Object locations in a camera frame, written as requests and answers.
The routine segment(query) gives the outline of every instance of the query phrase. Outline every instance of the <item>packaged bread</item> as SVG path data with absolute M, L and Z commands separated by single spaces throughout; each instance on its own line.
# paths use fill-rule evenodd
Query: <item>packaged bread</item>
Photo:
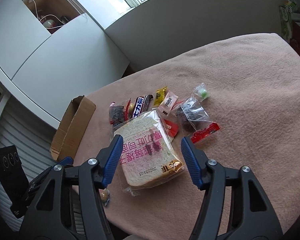
M 157 186 L 183 170 L 156 110 L 120 125 L 114 134 L 123 137 L 119 165 L 133 189 Z

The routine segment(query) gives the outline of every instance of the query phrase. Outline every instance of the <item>date code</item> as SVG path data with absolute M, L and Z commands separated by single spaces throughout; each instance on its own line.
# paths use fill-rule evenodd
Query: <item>date code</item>
M 142 175 L 146 175 L 147 173 L 150 173 L 152 171 L 156 171 L 157 170 L 157 167 L 154 167 L 154 168 L 150 168 L 146 171 L 142 171 L 142 172 L 139 172 L 139 175 L 142 176 Z

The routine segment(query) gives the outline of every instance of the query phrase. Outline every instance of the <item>yellow packet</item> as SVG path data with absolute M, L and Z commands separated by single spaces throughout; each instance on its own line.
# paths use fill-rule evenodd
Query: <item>yellow packet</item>
M 158 106 L 162 103 L 162 101 L 165 98 L 166 90 L 167 90 L 167 87 L 157 90 L 157 93 L 155 94 L 154 104 L 153 104 L 154 106 Z

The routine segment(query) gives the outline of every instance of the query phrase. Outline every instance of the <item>plastic bread bag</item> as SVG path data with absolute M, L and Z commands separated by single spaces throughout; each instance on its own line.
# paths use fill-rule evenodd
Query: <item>plastic bread bag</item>
M 136 190 L 155 187 L 183 171 L 156 110 L 145 112 L 113 128 L 123 137 L 118 174 L 122 190 L 138 195 Z
M 196 87 L 191 95 L 184 101 L 175 105 L 172 113 L 178 118 L 183 136 L 191 136 L 193 143 L 200 141 L 208 135 L 219 130 L 217 123 L 213 122 L 205 109 L 201 106 L 202 101 L 209 93 L 204 85 Z

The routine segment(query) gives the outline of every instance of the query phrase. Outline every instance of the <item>fleece blanket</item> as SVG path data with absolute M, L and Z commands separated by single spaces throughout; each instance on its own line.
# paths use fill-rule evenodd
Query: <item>fleece blanket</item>
M 277 34 L 239 36 L 193 49 L 90 94 L 97 109 L 74 164 L 109 145 L 112 101 L 135 100 L 164 86 L 185 98 L 202 82 L 211 93 L 204 107 L 221 129 L 201 149 L 225 167 L 250 166 L 287 231 L 300 214 L 300 57 Z M 181 137 L 173 141 L 177 151 Z M 151 240 L 188 239 L 204 196 L 187 171 L 135 197 L 122 192 L 116 174 L 108 189 L 108 220 Z M 226 232 L 230 195 L 227 191 L 220 233 Z

